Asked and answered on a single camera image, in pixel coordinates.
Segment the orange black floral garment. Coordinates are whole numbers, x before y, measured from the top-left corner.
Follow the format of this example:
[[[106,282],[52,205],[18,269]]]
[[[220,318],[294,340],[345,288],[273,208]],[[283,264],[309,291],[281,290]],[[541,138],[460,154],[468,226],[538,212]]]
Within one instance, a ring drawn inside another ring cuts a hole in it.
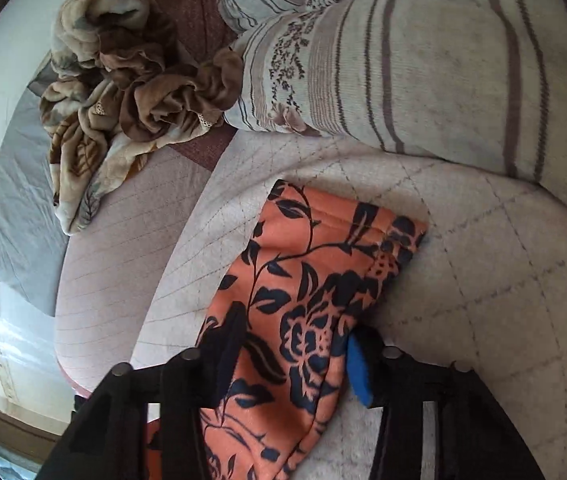
[[[416,254],[425,225],[315,188],[277,181],[229,266],[197,336],[218,344],[244,326],[229,378],[200,413],[215,479],[285,479],[323,434],[345,375],[349,332]]]

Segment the pink quilted bed cover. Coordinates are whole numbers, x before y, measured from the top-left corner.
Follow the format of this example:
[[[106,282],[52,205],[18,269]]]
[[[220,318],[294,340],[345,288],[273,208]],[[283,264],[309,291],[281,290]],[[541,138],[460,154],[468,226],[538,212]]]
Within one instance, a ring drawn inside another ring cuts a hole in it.
[[[239,132],[212,171],[165,148],[70,239],[56,356],[72,386],[192,344],[276,180],[428,223],[375,311],[415,358],[472,365],[549,479],[567,479],[567,209],[540,188],[349,140]]]

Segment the grey bed sheet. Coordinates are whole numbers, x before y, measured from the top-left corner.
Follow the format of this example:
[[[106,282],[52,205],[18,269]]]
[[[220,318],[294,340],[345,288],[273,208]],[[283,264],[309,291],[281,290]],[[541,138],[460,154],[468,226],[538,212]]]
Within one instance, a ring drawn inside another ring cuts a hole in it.
[[[49,136],[40,101],[55,73],[45,60],[26,86],[0,146],[0,283],[53,316],[69,237],[52,210]]]

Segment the brown beige floral blanket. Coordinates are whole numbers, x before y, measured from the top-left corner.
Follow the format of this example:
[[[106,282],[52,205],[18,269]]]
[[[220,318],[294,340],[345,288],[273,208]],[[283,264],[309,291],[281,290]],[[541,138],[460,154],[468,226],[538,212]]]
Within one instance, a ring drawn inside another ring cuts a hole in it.
[[[83,231],[150,153],[220,126],[244,71],[229,48],[185,62],[173,22],[151,0],[66,0],[49,62],[57,78],[40,114],[52,206],[68,235]]]

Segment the striped floral pillow front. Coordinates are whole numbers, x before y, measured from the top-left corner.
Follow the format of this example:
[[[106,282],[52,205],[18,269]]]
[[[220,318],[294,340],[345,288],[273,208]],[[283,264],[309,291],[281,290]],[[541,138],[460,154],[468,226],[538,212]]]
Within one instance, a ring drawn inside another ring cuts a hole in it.
[[[567,6],[519,23],[470,0],[344,0],[236,47],[241,130],[347,136],[545,188],[567,206]]]

